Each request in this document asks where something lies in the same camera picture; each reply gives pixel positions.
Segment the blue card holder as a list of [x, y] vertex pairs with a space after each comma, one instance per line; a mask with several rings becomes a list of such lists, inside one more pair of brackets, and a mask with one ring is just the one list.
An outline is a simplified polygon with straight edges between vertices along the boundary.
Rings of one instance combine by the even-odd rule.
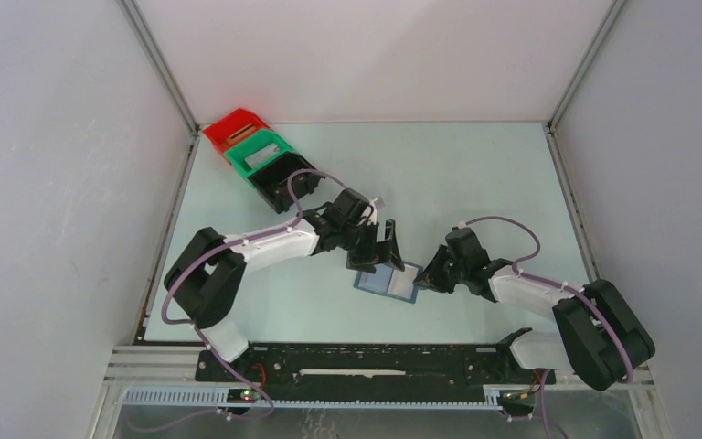
[[405, 262], [404, 267], [403, 271], [399, 271], [385, 264], [378, 264], [375, 266], [374, 273], [358, 272], [354, 288], [407, 304], [415, 304], [419, 288], [414, 281], [423, 273], [423, 268], [409, 262]]

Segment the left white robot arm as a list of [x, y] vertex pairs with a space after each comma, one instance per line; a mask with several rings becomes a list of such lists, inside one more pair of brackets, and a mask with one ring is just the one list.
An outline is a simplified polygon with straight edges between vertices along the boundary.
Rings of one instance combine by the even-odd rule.
[[217, 368], [229, 380], [243, 380], [252, 369], [249, 339], [232, 315], [247, 274], [280, 262], [341, 249], [352, 271], [380, 267], [402, 272], [396, 223], [379, 223], [369, 201], [326, 202], [283, 224], [225, 236], [211, 227], [199, 230], [164, 277], [167, 291], [161, 317], [168, 325], [190, 325], [218, 356]]

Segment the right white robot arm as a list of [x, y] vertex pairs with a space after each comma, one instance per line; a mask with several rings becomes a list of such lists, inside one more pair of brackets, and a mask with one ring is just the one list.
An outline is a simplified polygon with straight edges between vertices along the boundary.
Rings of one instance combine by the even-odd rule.
[[596, 391], [630, 380], [656, 353], [641, 321], [610, 281], [580, 288], [526, 273], [506, 259], [491, 259], [468, 227], [445, 237], [414, 285], [450, 294], [459, 284], [490, 302], [512, 305], [553, 322], [554, 332], [525, 330], [495, 357], [498, 376], [522, 380], [532, 369], [575, 373]]

